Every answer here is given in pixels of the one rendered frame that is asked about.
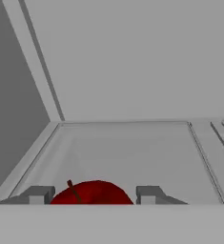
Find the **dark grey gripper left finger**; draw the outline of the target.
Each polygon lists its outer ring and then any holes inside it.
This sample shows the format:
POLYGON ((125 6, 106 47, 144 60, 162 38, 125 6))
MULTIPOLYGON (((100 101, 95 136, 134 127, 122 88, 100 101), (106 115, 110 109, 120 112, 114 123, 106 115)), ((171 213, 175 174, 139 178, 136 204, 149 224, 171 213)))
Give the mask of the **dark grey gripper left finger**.
POLYGON ((14 191, 9 197, 0 200, 4 205, 45 205, 50 204, 55 195, 54 186, 30 186, 24 191, 14 191))

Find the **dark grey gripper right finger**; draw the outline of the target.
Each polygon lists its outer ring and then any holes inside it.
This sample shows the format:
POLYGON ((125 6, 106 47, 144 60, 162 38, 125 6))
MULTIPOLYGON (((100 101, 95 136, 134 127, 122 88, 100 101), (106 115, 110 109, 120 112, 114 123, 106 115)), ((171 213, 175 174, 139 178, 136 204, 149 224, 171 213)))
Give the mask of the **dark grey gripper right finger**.
POLYGON ((135 192, 137 205, 186 205, 186 202, 166 195, 159 186, 137 186, 135 192))

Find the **red apple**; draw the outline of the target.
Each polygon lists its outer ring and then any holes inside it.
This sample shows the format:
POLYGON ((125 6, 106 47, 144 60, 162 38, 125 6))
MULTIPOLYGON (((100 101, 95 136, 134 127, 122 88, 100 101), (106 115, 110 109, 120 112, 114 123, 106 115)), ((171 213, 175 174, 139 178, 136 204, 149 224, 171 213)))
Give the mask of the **red apple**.
POLYGON ((129 196, 120 187, 103 180, 84 181, 73 184, 67 181, 68 188, 57 194, 51 204, 62 205, 132 205, 129 196))

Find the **grey fridge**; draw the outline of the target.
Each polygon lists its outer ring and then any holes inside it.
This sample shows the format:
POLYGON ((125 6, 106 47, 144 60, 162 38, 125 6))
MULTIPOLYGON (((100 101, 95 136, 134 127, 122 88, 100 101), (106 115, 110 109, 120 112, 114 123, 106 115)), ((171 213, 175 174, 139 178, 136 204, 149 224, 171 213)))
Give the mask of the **grey fridge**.
POLYGON ((224 193, 224 0, 0 0, 0 200, 60 125, 181 121, 224 193))

